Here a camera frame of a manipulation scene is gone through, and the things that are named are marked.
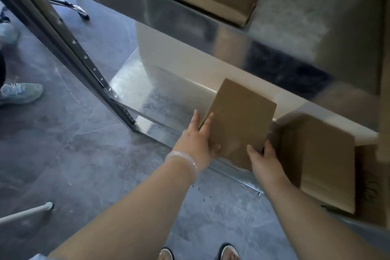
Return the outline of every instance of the light blue sneaker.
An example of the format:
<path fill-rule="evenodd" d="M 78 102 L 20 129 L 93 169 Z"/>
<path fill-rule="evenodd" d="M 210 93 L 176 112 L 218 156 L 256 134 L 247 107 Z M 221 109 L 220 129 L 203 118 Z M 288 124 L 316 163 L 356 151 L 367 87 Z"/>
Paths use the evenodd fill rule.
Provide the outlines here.
<path fill-rule="evenodd" d="M 4 104 L 27 104 L 38 99 L 43 86 L 37 83 L 11 83 L 0 88 L 0 106 Z"/>

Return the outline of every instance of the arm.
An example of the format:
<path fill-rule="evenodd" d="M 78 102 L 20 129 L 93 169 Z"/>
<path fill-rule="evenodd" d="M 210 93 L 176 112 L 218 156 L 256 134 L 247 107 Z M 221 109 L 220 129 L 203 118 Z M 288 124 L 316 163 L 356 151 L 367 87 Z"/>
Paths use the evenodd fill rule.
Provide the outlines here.
<path fill-rule="evenodd" d="M 292 185 L 269 141 L 264 156 L 250 145 L 247 151 L 253 172 L 300 260 L 388 259 Z"/>
<path fill-rule="evenodd" d="M 173 151 L 192 156 L 199 171 L 208 167 L 219 146 L 207 143 L 213 115 L 198 131 L 195 111 Z M 62 260 L 157 259 L 188 188 L 194 167 L 173 157 L 137 188 L 54 250 L 48 258 Z"/>

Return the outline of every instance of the bracelet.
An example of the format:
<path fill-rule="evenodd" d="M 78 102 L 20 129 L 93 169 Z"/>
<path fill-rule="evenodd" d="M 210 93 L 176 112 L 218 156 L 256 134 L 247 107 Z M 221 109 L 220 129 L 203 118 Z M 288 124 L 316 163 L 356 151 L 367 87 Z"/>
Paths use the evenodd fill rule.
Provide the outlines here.
<path fill-rule="evenodd" d="M 199 171 L 198 171 L 198 167 L 196 166 L 195 161 L 192 158 L 192 156 L 187 154 L 187 153 L 184 153 L 184 152 L 171 151 L 170 153 L 168 153 L 168 155 L 165 158 L 164 162 L 166 162 L 168 159 L 170 159 L 172 157 L 175 157 L 175 156 L 181 157 L 182 159 L 187 160 L 192 165 L 193 172 L 194 172 L 194 178 L 195 178 L 194 180 L 196 181 L 197 178 L 198 178 Z"/>

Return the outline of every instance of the floor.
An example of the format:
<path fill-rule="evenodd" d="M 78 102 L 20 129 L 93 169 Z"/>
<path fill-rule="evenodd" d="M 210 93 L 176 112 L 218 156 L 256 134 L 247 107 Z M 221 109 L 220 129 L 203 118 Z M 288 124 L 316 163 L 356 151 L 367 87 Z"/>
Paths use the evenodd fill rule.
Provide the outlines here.
<path fill-rule="evenodd" d="M 110 79 L 137 48 L 134 21 L 91 0 L 83 22 L 57 8 Z M 44 86 L 41 99 L 0 109 L 0 216 L 47 201 L 51 213 L 2 225 L 0 259 L 48 254 L 158 167 L 169 148 L 116 119 L 20 22 L 17 48 L 4 50 L 8 80 Z M 386 241 L 366 238 L 377 245 Z M 213 259 L 223 242 L 242 259 L 296 259 L 265 196 L 211 170 L 190 188 L 167 240 L 176 259 Z"/>

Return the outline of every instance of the forearm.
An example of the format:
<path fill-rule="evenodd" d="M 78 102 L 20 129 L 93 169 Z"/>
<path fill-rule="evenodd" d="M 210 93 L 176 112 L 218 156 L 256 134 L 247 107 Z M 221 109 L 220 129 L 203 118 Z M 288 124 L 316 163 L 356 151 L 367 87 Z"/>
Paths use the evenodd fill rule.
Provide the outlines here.
<path fill-rule="evenodd" d="M 387 259 L 292 184 L 266 193 L 300 260 Z"/>
<path fill-rule="evenodd" d="M 50 257 L 63 260 L 157 258 L 193 179 L 188 162 L 174 159 L 160 166 Z"/>

